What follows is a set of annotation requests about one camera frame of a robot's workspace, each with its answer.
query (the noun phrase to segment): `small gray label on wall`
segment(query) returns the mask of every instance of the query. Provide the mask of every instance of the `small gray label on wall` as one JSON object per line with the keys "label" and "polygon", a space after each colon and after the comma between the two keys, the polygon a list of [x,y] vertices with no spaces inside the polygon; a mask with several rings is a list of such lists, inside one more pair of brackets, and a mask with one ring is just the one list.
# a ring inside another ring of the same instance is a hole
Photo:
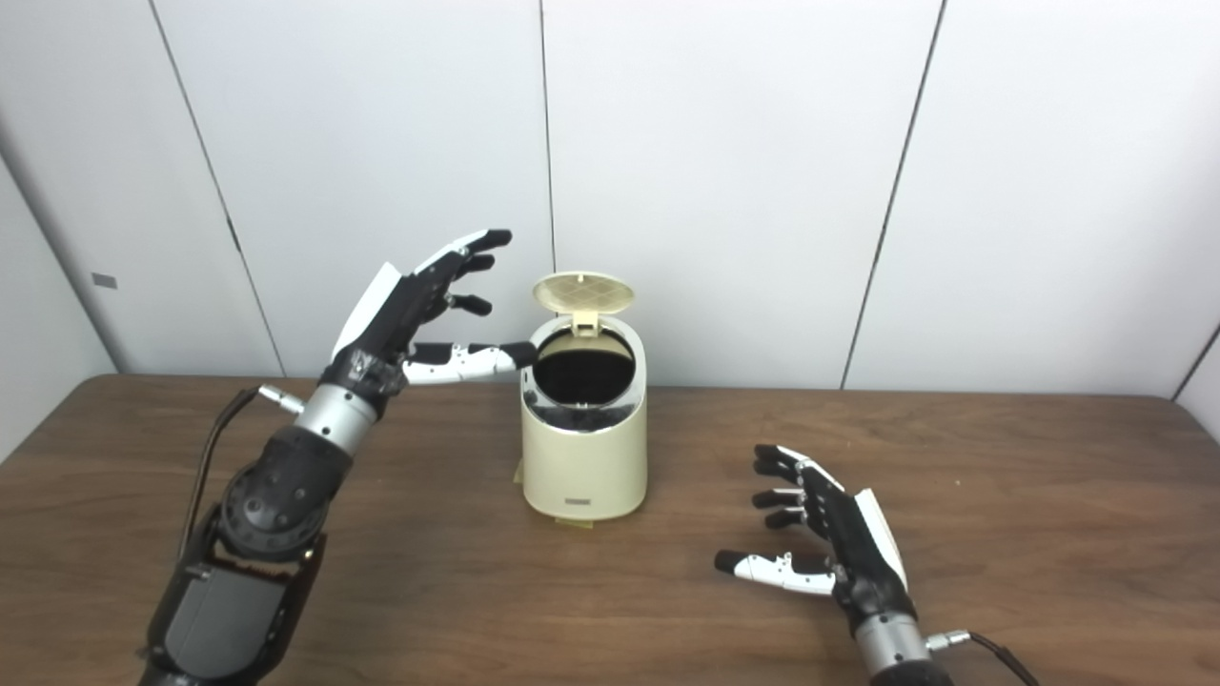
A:
{"label": "small gray label on wall", "polygon": [[118,289],[118,280],[110,276],[109,273],[93,272],[93,284],[100,286],[102,288]]}

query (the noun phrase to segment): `trash can lid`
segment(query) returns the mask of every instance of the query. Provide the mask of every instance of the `trash can lid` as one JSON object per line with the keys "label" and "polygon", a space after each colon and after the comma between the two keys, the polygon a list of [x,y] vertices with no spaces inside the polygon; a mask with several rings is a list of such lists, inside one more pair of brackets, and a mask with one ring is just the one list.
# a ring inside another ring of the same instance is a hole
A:
{"label": "trash can lid", "polygon": [[592,271],[553,273],[536,283],[533,293],[542,306],[561,315],[612,315],[626,310],[636,299],[636,293],[626,283]]}

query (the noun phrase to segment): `robotic arm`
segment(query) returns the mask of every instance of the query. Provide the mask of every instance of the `robotic arm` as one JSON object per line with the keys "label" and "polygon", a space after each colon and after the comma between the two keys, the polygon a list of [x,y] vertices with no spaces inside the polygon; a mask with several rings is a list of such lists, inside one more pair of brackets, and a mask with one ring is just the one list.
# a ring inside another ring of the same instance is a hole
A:
{"label": "robotic arm", "polygon": [[487,315],[492,305],[449,286],[490,269],[487,250],[509,231],[450,243],[409,275],[386,265],[339,334],[331,364],[309,402],[264,386],[238,395],[215,436],[256,394],[295,415],[242,469],[198,526],[190,527],[168,587],[149,625],[140,686],[254,686],[283,658],[326,549],[327,509],[365,435],[389,399],[411,385],[453,383],[529,366],[528,343],[414,344],[421,325],[456,308]]}
{"label": "robotic arm", "polygon": [[805,526],[826,541],[833,554],[765,557],[720,551],[716,569],[786,591],[833,598],[847,615],[870,686],[953,686],[931,654],[969,640],[994,652],[1025,684],[1037,686],[1006,648],[977,634],[922,636],[902,555],[871,489],[849,496],[816,461],[782,446],[755,446],[754,455],[756,474],[797,486],[754,496],[755,508],[781,508],[766,516],[766,527]]}

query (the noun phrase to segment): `trash can opening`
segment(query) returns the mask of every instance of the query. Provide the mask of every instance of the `trash can opening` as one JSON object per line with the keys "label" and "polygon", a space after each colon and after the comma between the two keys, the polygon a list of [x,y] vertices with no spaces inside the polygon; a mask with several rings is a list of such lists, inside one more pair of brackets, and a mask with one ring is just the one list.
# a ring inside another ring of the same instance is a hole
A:
{"label": "trash can opening", "polygon": [[601,330],[578,338],[564,330],[538,348],[533,365],[538,391],[561,405],[604,405],[622,395],[636,378],[636,358],[619,334]]}

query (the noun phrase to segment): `cream trash can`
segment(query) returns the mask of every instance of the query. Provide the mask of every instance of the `cream trash can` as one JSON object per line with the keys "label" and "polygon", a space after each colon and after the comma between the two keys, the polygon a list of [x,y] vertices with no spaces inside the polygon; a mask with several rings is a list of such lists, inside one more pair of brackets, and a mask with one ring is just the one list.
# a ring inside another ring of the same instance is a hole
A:
{"label": "cream trash can", "polygon": [[595,521],[638,508],[648,489],[644,347],[622,321],[634,293],[594,272],[539,281],[534,299],[558,312],[531,338],[521,371],[522,487],[550,516]]}

